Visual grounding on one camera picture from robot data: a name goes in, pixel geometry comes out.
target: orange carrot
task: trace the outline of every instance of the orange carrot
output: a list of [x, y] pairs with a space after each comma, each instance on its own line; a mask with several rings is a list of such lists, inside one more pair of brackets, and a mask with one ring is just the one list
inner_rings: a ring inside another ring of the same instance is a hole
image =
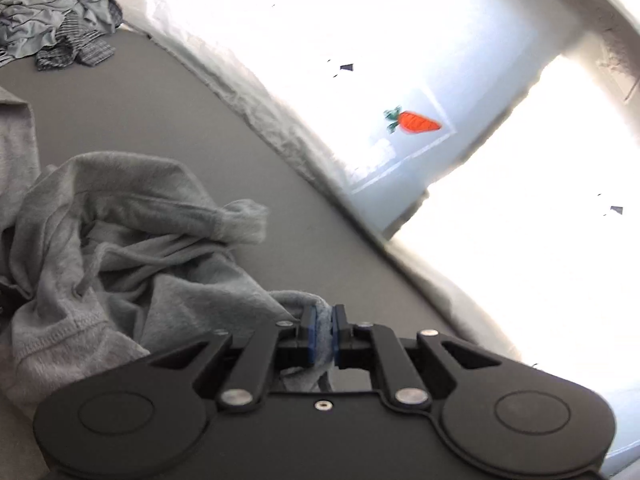
[[441, 129], [441, 125], [436, 121], [427, 119], [426, 117], [415, 114], [413, 112], [402, 112], [398, 117], [400, 126], [411, 134], [420, 134], [422, 132], [432, 132]]
[[432, 119], [417, 114], [415, 112], [401, 112], [402, 108], [387, 110], [385, 117], [389, 121], [395, 121], [389, 125], [389, 131], [393, 133], [396, 126], [400, 126], [408, 134], [420, 134], [423, 132], [433, 132], [441, 129], [442, 125]]

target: gray floor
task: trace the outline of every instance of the gray floor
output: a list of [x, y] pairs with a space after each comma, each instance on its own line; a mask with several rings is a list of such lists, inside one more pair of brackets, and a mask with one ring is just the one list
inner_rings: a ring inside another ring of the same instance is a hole
[[[453, 330], [289, 166], [188, 70], [143, 36], [120, 31], [117, 52], [96, 68], [37, 72], [32, 58], [0, 69], [0, 86], [28, 100], [42, 165], [96, 150], [168, 156], [186, 163], [220, 203], [252, 198], [271, 209], [268, 236], [239, 263], [267, 289], [314, 292], [344, 303], [352, 321], [402, 336]], [[364, 384], [342, 372], [341, 389]], [[0, 399], [0, 480], [44, 469], [29, 423]]]
[[640, 461], [634, 462], [627, 467], [624, 471], [621, 471], [613, 480], [640, 480]]

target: crumpled clothing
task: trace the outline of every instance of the crumpled clothing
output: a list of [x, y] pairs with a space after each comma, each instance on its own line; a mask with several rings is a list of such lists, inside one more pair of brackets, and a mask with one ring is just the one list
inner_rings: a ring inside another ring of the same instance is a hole
[[55, 45], [70, 10], [91, 30], [115, 31], [108, 0], [0, 0], [0, 66]]
[[[117, 28], [122, 24], [122, 10], [115, 0], [109, 0], [109, 9]], [[89, 28], [74, 10], [70, 10], [56, 33], [58, 43], [43, 47], [36, 54], [36, 67], [53, 70], [65, 68], [74, 61], [96, 66], [115, 53], [115, 48], [101, 39], [103, 35], [103, 31]]]
[[58, 388], [215, 329], [250, 336], [316, 308], [310, 390], [332, 365], [331, 309], [269, 293], [239, 267], [268, 210], [219, 206], [184, 165], [133, 153], [78, 155], [40, 171], [27, 103], [0, 89], [0, 389], [27, 415]]

